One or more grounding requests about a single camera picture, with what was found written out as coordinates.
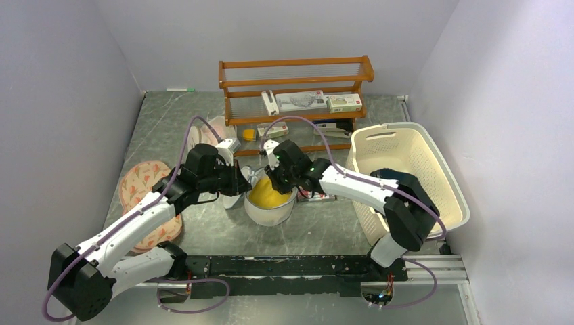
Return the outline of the yellow bra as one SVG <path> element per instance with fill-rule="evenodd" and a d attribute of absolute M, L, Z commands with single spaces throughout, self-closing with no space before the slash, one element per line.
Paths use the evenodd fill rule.
<path fill-rule="evenodd" d="M 264 176 L 262 179 L 258 180 L 255 187 L 248 195 L 249 201 L 260 209 L 277 208 L 287 203 L 290 200 L 290 197 L 291 192 L 281 194 L 278 191 L 275 191 L 268 176 Z"/>

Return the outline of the round white mesh laundry bag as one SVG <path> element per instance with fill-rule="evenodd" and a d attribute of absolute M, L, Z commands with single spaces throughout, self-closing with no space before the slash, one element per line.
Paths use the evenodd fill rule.
<path fill-rule="evenodd" d="M 252 189 L 258 180 L 267 176 L 264 168 L 253 169 L 250 166 L 245 166 L 241 168 L 243 176 L 247 178 L 250 182 Z M 279 225 L 289 218 L 291 212 L 296 203 L 296 191 L 291 191 L 290 200 L 274 209 L 260 209 L 251 203 L 248 199 L 248 195 L 252 190 L 237 196 L 222 196 L 222 204 L 225 210 L 231 210 L 232 208 L 238 206 L 241 202 L 244 204 L 244 209 L 247 215 L 258 225 L 272 227 Z"/>

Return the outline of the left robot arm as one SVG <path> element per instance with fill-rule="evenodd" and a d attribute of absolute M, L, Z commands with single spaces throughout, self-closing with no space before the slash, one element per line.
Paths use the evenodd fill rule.
<path fill-rule="evenodd" d="M 151 192 L 110 227 L 76 246 L 57 247 L 51 256 L 44 317 L 52 322 L 90 320 L 115 296 L 142 282 L 184 278 L 187 255 L 166 240 L 142 256 L 125 255 L 153 230 L 201 204 L 201 194 L 235 196 L 249 191 L 251 185 L 234 158 L 237 145 L 236 139 L 215 146 L 195 145 L 187 158 L 180 158 Z"/>

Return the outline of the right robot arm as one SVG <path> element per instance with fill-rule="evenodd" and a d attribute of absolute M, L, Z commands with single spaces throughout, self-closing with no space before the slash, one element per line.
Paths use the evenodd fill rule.
<path fill-rule="evenodd" d="M 418 179 L 408 173 L 383 169 L 381 178 L 350 171 L 331 158 L 311 160 L 293 141 L 267 140 L 262 151 L 275 191 L 306 190 L 312 194 L 342 196 L 382 213 L 389 228 L 370 249 L 367 275 L 382 280 L 391 265 L 408 251 L 419 251 L 435 225 L 442 229 L 438 208 Z"/>

